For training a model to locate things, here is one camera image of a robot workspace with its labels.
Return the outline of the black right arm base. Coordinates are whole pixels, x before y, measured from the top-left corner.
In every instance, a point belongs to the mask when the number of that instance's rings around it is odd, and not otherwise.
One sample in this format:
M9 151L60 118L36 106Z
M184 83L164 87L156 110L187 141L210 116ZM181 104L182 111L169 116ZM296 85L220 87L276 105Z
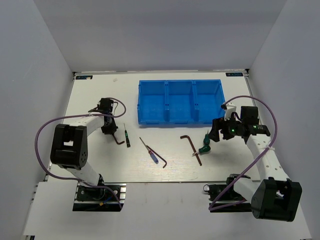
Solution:
M203 193L209 196L209 205L212 201L238 176L238 174L230 174L224 183L207 183L203 186ZM233 186L227 190L226 193L214 204L215 207L236 203L244 198L234 191ZM211 213L250 213L251 204L249 202L242 202L227 207L211 210Z

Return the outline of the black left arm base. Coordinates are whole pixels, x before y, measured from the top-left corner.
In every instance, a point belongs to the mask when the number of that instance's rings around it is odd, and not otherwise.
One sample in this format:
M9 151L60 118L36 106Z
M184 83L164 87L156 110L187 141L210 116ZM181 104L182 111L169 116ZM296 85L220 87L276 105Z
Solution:
M126 185L106 185L105 188L93 188L78 185L75 192L73 212L120 212L125 202Z

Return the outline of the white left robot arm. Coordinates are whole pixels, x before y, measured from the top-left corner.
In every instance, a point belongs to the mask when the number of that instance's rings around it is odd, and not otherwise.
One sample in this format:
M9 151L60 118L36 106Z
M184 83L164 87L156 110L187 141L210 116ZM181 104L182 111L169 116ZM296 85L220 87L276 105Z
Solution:
M72 124L58 124L53 135L50 161L80 179L83 185L90 185L88 193L96 200L105 196L106 187L102 184L102 176L88 163L88 136L96 130L115 135L118 127L112 118L114 103L113 99L101 98L89 111L90 116Z

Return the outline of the medium brown hex key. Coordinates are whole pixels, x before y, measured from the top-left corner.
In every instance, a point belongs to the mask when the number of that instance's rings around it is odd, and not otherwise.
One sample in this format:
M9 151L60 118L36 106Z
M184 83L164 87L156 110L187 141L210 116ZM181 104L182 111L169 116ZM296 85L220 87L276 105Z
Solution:
M160 156L157 152L155 152L151 147L149 147L149 149L152 150L152 152L155 154L155 156L157 157L158 160L160 159L161 161L164 162L164 165L162 166L162 168L164 169L168 164L167 161L162 156Z

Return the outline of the small brown hex key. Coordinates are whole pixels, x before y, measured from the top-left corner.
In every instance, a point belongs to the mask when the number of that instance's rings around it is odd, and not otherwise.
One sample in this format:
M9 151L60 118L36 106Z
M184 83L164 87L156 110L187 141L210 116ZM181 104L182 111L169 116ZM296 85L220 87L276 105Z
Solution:
M113 139L114 139L114 141L115 141L115 143L117 145L122 145L122 144L125 143L125 141L118 141L118 139L116 138L115 134L112 134L112 137L113 137Z

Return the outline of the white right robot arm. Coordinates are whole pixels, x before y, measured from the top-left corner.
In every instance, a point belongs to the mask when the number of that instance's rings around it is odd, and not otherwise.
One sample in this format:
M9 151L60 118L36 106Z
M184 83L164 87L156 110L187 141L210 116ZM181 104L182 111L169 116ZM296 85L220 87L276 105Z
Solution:
M258 108L242 106L240 115L236 106L223 104L225 114L212 121L209 139L219 142L219 135L230 140L241 137L250 150L258 169L260 182L254 182L245 174L230 174L225 184L210 184L203 188L210 200L241 201L250 203L256 219L292 222L302 195L299 182L290 180L271 147L271 134L266 125L261 125Z

